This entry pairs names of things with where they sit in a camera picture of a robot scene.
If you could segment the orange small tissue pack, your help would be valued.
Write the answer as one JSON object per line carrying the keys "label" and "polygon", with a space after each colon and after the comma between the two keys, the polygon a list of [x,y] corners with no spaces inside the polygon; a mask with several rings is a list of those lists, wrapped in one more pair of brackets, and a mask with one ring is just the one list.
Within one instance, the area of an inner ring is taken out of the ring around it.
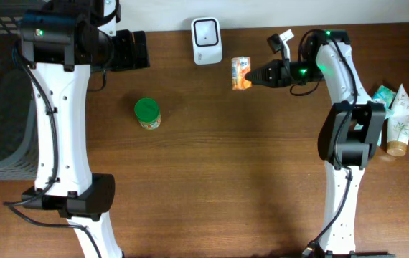
{"label": "orange small tissue pack", "polygon": [[232,88],[234,90],[246,90],[252,87],[252,82],[247,80],[245,76],[250,72],[249,57],[234,57],[232,58]]}

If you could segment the green round lid jar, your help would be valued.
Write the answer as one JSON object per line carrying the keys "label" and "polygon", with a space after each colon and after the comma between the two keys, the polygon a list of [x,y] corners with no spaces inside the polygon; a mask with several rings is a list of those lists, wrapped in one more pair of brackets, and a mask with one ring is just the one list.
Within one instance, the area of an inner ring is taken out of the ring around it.
{"label": "green round lid jar", "polygon": [[134,106],[134,112],[140,125],[154,130],[161,124],[161,113],[157,102],[152,98],[141,98]]}

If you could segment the small teal tissue pack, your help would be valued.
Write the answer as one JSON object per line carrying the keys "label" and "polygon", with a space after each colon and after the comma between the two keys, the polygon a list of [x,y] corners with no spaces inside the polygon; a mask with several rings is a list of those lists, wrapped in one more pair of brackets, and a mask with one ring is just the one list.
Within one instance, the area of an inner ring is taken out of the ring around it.
{"label": "small teal tissue pack", "polygon": [[384,85],[380,85],[375,94],[372,96],[372,101],[383,104],[385,108],[389,108],[395,97],[396,92],[385,87]]}

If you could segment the white Pantene tube gold cap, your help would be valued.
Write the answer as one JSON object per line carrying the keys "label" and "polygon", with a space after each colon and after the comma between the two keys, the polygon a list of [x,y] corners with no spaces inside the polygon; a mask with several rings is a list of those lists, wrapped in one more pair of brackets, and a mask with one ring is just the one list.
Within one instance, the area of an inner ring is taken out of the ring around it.
{"label": "white Pantene tube gold cap", "polygon": [[391,110],[394,114],[387,122],[387,154],[395,157],[407,153],[409,142],[409,95],[403,84],[392,103]]}

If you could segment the light teal wipes packet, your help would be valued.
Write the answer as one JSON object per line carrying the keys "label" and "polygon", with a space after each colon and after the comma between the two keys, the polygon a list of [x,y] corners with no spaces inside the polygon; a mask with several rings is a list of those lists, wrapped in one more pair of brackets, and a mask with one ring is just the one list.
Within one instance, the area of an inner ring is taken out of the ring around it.
{"label": "light teal wipes packet", "polygon": [[[387,120],[388,118],[390,118],[392,115],[394,115],[395,114],[395,112],[394,111],[392,111],[388,106],[387,106],[387,103],[386,102],[380,102],[379,100],[378,101],[372,101],[372,104],[377,104],[377,105],[382,105],[383,107],[384,107],[384,109],[385,109],[385,118],[384,118],[384,120]],[[362,124],[356,124],[355,126],[354,126],[354,129],[355,130],[361,130],[361,129],[363,129],[363,125]],[[382,145],[382,132],[383,132],[383,130],[381,130],[380,131],[380,136],[379,136],[379,139],[378,139],[378,142],[377,142],[377,146],[378,147],[380,147],[381,145]]]}

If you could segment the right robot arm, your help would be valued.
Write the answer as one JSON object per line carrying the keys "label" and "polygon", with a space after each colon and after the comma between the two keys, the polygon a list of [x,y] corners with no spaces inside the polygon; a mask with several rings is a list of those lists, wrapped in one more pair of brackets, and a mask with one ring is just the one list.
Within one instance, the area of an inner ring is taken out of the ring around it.
{"label": "right robot arm", "polygon": [[385,107],[373,102],[363,88],[346,31],[308,30],[301,38],[296,60],[291,59],[288,46],[292,38],[291,30],[271,35],[268,45],[281,58],[252,70],[245,78],[270,88],[325,81],[332,107],[317,141],[326,171],[324,223],[301,255],[357,257],[354,223],[359,185],[375,155]]}

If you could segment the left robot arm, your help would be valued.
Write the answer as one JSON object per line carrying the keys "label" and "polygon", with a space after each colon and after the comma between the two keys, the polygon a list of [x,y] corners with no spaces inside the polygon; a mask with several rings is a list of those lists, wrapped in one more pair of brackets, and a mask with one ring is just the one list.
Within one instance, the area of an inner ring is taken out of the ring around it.
{"label": "left robot arm", "polygon": [[111,225],[116,183],[93,173],[86,148],[85,101],[93,72],[149,66],[146,35],[117,29],[118,1],[48,1],[24,13],[14,61],[32,82],[39,163],[34,185],[8,208],[56,211],[86,257],[122,257]]}

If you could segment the white barcode scanner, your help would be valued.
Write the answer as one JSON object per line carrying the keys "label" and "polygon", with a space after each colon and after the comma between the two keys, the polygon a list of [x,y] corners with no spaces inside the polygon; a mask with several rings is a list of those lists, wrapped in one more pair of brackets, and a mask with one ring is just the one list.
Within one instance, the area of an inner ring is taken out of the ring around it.
{"label": "white barcode scanner", "polygon": [[200,17],[191,22],[192,47],[196,65],[222,61],[220,23],[214,17]]}

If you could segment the dark grey plastic basket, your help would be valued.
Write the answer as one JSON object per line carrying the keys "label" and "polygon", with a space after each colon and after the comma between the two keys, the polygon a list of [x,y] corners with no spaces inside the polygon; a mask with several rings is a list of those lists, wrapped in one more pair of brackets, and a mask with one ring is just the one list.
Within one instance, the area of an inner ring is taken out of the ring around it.
{"label": "dark grey plastic basket", "polygon": [[27,74],[14,62],[18,26],[43,1],[0,1],[0,180],[33,180],[37,174],[36,106]]}

